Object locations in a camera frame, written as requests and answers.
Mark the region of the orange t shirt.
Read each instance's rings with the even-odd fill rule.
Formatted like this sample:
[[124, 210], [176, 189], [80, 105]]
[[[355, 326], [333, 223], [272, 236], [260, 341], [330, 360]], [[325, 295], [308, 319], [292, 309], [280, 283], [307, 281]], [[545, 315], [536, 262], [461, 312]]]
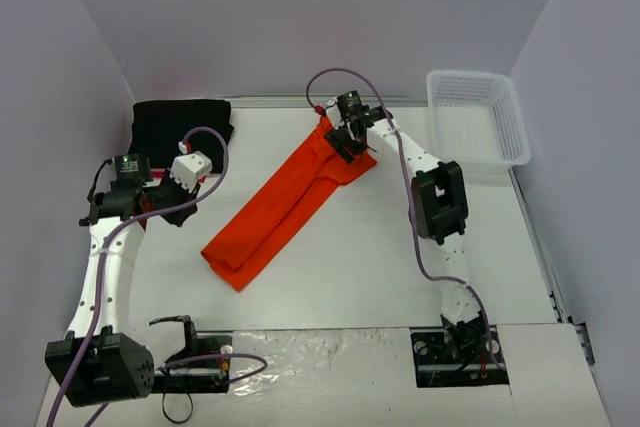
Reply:
[[211, 270], [234, 290], [247, 287], [333, 193], [376, 166], [368, 153], [347, 163], [325, 139], [321, 120], [269, 180], [202, 249]]

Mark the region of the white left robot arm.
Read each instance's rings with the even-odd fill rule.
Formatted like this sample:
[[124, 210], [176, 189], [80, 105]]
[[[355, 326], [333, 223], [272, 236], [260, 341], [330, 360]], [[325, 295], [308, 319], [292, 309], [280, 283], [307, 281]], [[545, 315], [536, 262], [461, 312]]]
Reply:
[[64, 338], [48, 343], [45, 364], [74, 407], [144, 398], [153, 387], [152, 351], [135, 338], [129, 301], [136, 257], [149, 213], [181, 226], [197, 208], [200, 180], [211, 170], [204, 154], [176, 157], [158, 185], [149, 160], [126, 154], [113, 160], [115, 178], [90, 197], [90, 249], [76, 313]]

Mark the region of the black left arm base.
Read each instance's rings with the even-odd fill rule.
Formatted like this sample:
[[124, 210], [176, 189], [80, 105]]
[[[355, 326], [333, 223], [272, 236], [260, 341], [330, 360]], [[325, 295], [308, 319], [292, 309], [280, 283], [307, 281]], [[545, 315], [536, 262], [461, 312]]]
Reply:
[[[197, 333], [197, 344], [192, 352], [181, 352], [170, 358], [181, 358], [219, 354], [224, 346], [233, 346], [231, 331], [201, 331]], [[161, 371], [154, 374], [152, 394], [222, 394], [229, 390], [229, 367], [218, 360], [191, 362], [176, 367], [166, 376]]]

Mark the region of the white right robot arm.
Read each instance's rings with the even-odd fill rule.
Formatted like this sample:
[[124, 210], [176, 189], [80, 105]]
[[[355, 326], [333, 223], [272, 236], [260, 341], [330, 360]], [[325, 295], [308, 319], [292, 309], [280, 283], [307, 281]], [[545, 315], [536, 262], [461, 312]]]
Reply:
[[399, 158], [416, 244], [429, 244], [442, 257], [421, 270], [440, 289], [445, 351], [457, 360], [469, 358], [479, 348], [486, 322], [483, 308], [469, 290], [465, 252], [469, 209], [462, 168], [427, 153], [389, 120], [383, 107], [365, 105], [356, 91], [329, 99], [324, 114], [330, 125], [325, 139], [347, 163], [369, 152]]

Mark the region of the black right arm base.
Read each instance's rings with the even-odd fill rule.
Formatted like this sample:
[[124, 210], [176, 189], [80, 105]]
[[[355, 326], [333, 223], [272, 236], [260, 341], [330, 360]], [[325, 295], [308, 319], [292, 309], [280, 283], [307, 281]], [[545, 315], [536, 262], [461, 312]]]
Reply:
[[449, 334], [444, 329], [411, 329], [414, 377], [418, 388], [466, 388], [506, 386], [509, 375], [503, 364], [504, 357], [497, 331], [473, 341], [461, 352], [453, 349]]

